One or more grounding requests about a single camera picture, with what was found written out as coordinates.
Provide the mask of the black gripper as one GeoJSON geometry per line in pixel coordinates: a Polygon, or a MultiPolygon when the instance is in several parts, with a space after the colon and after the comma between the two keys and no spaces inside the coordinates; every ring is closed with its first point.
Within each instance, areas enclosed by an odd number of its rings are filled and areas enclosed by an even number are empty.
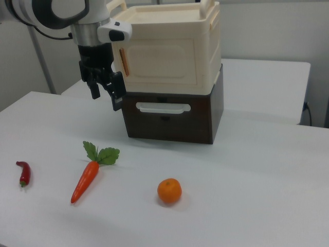
{"type": "Polygon", "coordinates": [[[111,43],[98,46],[78,45],[78,50],[81,78],[87,80],[86,83],[90,89],[92,99],[99,98],[100,91],[95,76],[90,72],[101,72],[101,85],[111,97],[113,110],[120,110],[126,88],[122,72],[113,72],[112,70],[114,56],[111,43]]]}

